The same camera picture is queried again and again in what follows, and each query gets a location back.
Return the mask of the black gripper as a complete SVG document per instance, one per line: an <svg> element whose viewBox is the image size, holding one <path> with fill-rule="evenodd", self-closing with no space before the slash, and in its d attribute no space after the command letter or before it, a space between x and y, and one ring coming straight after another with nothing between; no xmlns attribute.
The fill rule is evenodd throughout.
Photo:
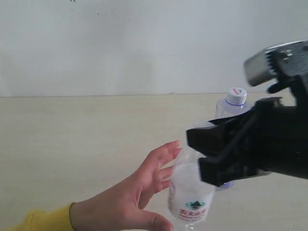
<svg viewBox="0 0 308 231"><path fill-rule="evenodd" d="M254 135L261 169L247 155L253 150L251 128L243 130L254 111L216 118L186 130L188 146L204 155L198 159L203 182L220 187L229 181L266 176L267 171L308 177L308 43L280 48L270 60L277 77L267 92L289 89L295 105L285 106L279 97L256 102L256 110L265 109Z"/></svg>

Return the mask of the yellow sleeved forearm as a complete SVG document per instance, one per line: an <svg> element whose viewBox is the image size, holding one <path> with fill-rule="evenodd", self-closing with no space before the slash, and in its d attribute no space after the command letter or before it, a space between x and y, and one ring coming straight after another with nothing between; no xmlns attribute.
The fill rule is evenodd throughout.
<svg viewBox="0 0 308 231"><path fill-rule="evenodd" d="M70 203L52 212L33 210L29 212L24 220L5 231L73 231L70 219Z"/></svg>

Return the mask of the person's open hand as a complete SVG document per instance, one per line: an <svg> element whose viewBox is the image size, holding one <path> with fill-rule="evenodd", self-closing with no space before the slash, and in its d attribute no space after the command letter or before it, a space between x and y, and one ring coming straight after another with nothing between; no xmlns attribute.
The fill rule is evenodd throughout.
<svg viewBox="0 0 308 231"><path fill-rule="evenodd" d="M145 210L150 199L170 185L173 167L165 165L181 152L180 142L172 141L150 151L129 177L70 207L75 231L171 231L173 225L164 216Z"/></svg>

